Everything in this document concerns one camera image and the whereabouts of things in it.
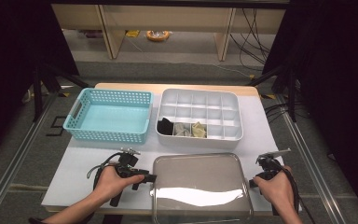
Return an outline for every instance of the black object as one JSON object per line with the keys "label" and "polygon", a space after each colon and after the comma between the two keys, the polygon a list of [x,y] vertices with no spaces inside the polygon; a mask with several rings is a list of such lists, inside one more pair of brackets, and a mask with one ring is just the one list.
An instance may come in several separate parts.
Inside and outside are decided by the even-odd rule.
{"label": "black object", "polygon": [[[139,188],[139,185],[142,183],[144,183],[144,184],[147,182],[154,183],[156,181],[157,176],[151,175],[149,173],[149,171],[133,168],[133,166],[135,166],[136,162],[138,161],[138,158],[136,158],[133,154],[135,154],[135,153],[139,154],[139,153],[137,153],[136,151],[134,151],[132,149],[121,149],[121,151],[123,151],[123,152],[116,153],[116,154],[112,155],[106,161],[101,163],[101,165],[95,166],[89,171],[89,173],[87,174],[87,178],[90,177],[90,174],[94,169],[98,168],[97,174],[94,177],[94,185],[93,185],[94,189],[97,186],[98,180],[100,179],[100,176],[101,176],[101,173],[103,172],[103,169],[106,166],[114,166],[117,174],[122,178],[127,178],[127,177],[131,177],[134,175],[144,175],[145,178],[141,182],[132,185],[133,190],[137,190]],[[109,161],[112,158],[114,158],[115,156],[120,156],[118,159],[118,163],[109,163]],[[121,198],[121,194],[122,194],[122,192],[120,192],[118,194],[118,196],[113,198],[110,201],[110,205],[117,207],[118,202],[120,201],[120,198]]]}
{"label": "black object", "polygon": [[293,122],[295,116],[296,80],[300,68],[307,63],[318,30],[324,21],[329,1],[320,0],[311,8],[289,8],[271,48],[263,69],[263,76],[252,80],[248,86],[256,86],[271,77],[277,77],[272,90],[282,93],[288,89],[288,113]]}
{"label": "black object", "polygon": [[164,135],[173,135],[173,123],[166,118],[157,121],[157,131]]}

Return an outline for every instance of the wire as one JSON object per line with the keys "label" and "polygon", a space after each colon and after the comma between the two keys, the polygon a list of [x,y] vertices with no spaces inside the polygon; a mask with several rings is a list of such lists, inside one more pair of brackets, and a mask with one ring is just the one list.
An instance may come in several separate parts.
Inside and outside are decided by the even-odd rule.
{"label": "wire", "polygon": [[108,159],[106,159],[106,161],[104,161],[103,163],[101,163],[100,165],[96,165],[96,166],[92,167],[92,168],[89,170],[89,172],[87,173],[87,179],[90,178],[91,173],[92,173],[95,169],[97,169],[97,168],[104,168],[104,166],[105,166],[110,160],[112,160],[112,158],[114,158],[115,156],[120,156],[120,155],[122,155],[122,154],[123,154],[123,153],[121,153],[121,152],[115,153],[115,154],[113,154],[112,156],[110,156]]}
{"label": "wire", "polygon": [[[260,38],[259,38],[259,36],[258,36],[257,20],[256,20],[257,9],[254,8],[254,19],[253,19],[252,24],[249,22],[248,17],[246,16],[246,13],[245,13],[244,8],[242,9],[242,13],[243,13],[243,16],[245,17],[246,22],[248,23],[248,26],[249,26],[249,34],[247,35],[246,38],[244,38],[245,42],[247,42],[249,45],[251,45],[252,47],[254,47],[254,48],[256,48],[256,49],[259,49],[260,52],[261,52],[261,54],[262,54],[263,57],[264,57],[264,60],[266,60],[266,59],[267,59],[266,52],[269,53],[269,48],[267,48],[267,47],[265,47],[263,44],[261,44]],[[248,37],[249,37],[250,34],[252,34],[252,36],[254,37],[254,39],[255,39],[255,41],[257,42],[257,44],[258,44],[259,47],[254,46],[253,44],[251,44],[251,43],[248,41]]]}

